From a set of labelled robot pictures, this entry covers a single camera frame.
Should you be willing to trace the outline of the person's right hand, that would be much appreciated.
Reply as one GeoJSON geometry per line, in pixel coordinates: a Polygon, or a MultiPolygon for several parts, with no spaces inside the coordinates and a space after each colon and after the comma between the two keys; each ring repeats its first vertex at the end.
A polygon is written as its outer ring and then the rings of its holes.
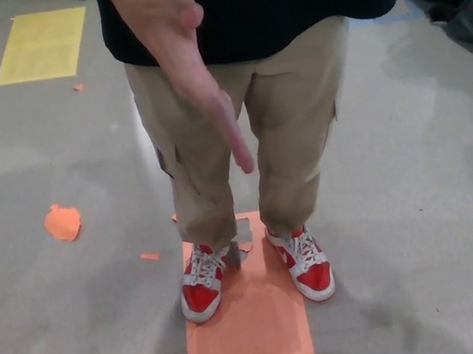
{"type": "Polygon", "coordinates": [[[197,38],[202,6],[194,0],[158,0],[147,25],[146,47],[167,74],[176,92],[210,119],[229,145],[243,172],[253,172],[254,160],[230,96],[203,63],[197,38]]]}

